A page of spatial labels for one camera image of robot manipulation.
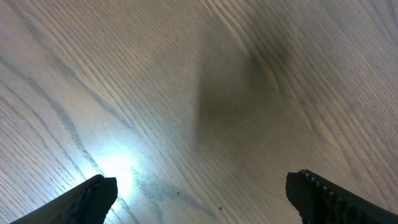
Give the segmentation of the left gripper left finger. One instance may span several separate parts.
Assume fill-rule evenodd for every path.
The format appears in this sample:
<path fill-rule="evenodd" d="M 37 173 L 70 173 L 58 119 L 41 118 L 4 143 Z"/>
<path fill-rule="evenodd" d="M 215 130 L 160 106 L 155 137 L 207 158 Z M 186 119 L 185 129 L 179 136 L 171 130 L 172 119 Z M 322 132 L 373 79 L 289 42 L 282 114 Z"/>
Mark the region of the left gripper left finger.
<path fill-rule="evenodd" d="M 103 224 L 117 197 L 117 179 L 97 174 L 11 224 Z"/>

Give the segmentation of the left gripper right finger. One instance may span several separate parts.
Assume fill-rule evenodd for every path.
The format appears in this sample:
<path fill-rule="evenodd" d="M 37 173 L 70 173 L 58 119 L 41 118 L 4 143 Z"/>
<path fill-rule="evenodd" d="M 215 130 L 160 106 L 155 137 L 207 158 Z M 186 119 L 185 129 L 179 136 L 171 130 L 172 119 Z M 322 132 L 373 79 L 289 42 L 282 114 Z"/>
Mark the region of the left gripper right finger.
<path fill-rule="evenodd" d="M 285 191 L 302 223 L 397 224 L 395 213 L 306 169 L 287 174 Z"/>

